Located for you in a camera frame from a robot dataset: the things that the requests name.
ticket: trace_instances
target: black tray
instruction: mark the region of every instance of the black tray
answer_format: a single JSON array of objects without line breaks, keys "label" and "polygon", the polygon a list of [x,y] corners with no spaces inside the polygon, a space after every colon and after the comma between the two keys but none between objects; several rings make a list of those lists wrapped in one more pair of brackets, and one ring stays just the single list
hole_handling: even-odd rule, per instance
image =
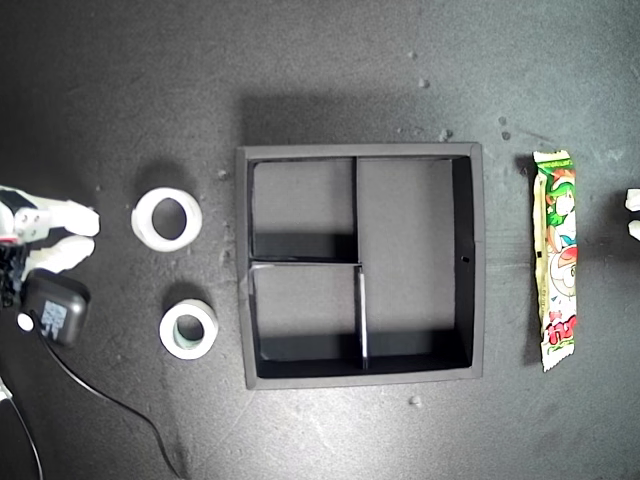
[{"label": "black tray", "polygon": [[482,375],[479,144],[245,147],[236,178],[248,388]]}]

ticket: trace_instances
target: dark gray surface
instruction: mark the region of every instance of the dark gray surface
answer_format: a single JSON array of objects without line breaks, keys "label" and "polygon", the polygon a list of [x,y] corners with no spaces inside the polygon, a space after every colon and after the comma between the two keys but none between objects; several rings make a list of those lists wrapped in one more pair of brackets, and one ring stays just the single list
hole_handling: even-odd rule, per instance
[{"label": "dark gray surface", "polygon": [[[1,181],[72,195],[103,219],[96,254],[74,272],[94,292],[91,319],[63,354],[157,421],[193,478],[640,475],[640,245],[622,209],[640,185],[638,2],[0,8]],[[483,378],[247,392],[227,253],[234,148],[434,141],[444,128],[484,146]],[[578,169],[580,320],[576,353],[543,375],[522,168],[532,150],[560,146]],[[189,189],[206,212],[188,250],[151,252],[130,230],[131,205],[159,183]],[[187,364],[156,330],[163,306],[198,291],[221,330]],[[4,315],[0,374],[47,478],[171,478],[143,425],[66,379]],[[29,457],[16,422],[0,415],[0,472],[31,478],[17,473]]]}]

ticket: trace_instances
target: candy wrapper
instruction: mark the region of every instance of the candy wrapper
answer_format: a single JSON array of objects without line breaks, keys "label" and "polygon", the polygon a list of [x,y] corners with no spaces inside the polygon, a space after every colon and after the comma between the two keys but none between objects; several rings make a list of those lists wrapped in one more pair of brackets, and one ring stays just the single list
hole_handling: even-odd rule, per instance
[{"label": "candy wrapper", "polygon": [[574,350],[576,325],[576,172],[565,151],[535,152],[533,230],[546,372]]}]

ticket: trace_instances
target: tape roll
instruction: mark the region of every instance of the tape roll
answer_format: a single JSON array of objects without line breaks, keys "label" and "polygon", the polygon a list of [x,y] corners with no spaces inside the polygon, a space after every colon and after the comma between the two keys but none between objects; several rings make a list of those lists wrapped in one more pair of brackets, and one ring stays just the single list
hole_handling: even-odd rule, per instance
[{"label": "tape roll", "polygon": [[[175,200],[187,218],[184,231],[174,240],[160,235],[153,226],[153,211],[163,200]],[[157,252],[175,252],[193,242],[202,229],[202,210],[196,199],[175,188],[156,188],[143,195],[131,212],[131,227],[142,243]]]},{"label": "tape roll", "polygon": [[[189,340],[178,330],[178,319],[189,315],[202,324],[200,340]],[[164,314],[160,321],[160,340],[165,348],[182,360],[195,360],[206,354],[218,336],[218,320],[213,309],[201,300],[183,300]]]}]

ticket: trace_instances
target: white speck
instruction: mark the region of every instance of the white speck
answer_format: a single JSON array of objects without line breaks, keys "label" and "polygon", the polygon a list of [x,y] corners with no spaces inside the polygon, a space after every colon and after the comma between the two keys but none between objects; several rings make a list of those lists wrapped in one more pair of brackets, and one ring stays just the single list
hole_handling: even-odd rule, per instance
[{"label": "white speck", "polygon": [[409,399],[409,405],[417,408],[422,408],[422,399],[419,395],[414,395]]},{"label": "white speck", "polygon": [[18,326],[25,332],[33,330],[33,319],[26,313],[20,313],[18,315]]},{"label": "white speck", "polygon": [[619,162],[624,157],[624,148],[614,148],[605,152],[605,158],[610,162]]},{"label": "white speck", "polygon": [[226,248],[220,252],[218,264],[222,267],[231,259],[231,253]]},{"label": "white speck", "polygon": [[453,137],[453,132],[445,128],[440,132],[440,135],[438,136],[438,141],[448,142],[451,137]]}]

